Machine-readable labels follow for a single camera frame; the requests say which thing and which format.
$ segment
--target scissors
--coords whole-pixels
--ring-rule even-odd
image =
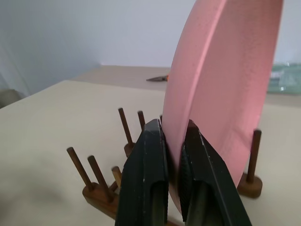
[[[147,79],[147,81],[168,81],[168,75]]]

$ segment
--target scissor blade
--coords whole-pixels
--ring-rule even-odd
[[[147,81],[167,81],[167,76],[159,76],[155,78],[147,79]]]

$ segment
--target speckled plate surface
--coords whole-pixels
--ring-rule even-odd
[[[174,175],[189,119],[226,162],[238,185],[259,122],[279,29],[282,0],[197,0],[171,67],[163,131]]]

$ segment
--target beige table surface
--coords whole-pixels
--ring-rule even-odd
[[[99,83],[63,81],[0,110],[0,225],[114,225],[82,197],[84,183],[65,149],[75,148],[96,181],[86,161],[93,154],[107,182],[113,182],[111,167],[122,168],[126,160],[117,109],[124,108],[136,140],[141,131],[136,112],[143,110],[146,121],[157,118],[164,91]],[[255,226],[301,225],[300,116],[300,97],[268,95],[256,169],[262,195],[257,200],[242,197]],[[181,220],[172,201],[168,210]]]

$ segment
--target white wall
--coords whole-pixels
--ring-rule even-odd
[[[170,66],[195,0],[2,0],[0,44],[30,93],[99,64]],[[301,0],[285,0],[276,60],[301,60]]]
[[[24,76],[14,64],[14,59],[8,49],[8,46],[2,45],[0,39],[0,89],[15,89],[21,97],[27,97],[31,93],[28,89]]]

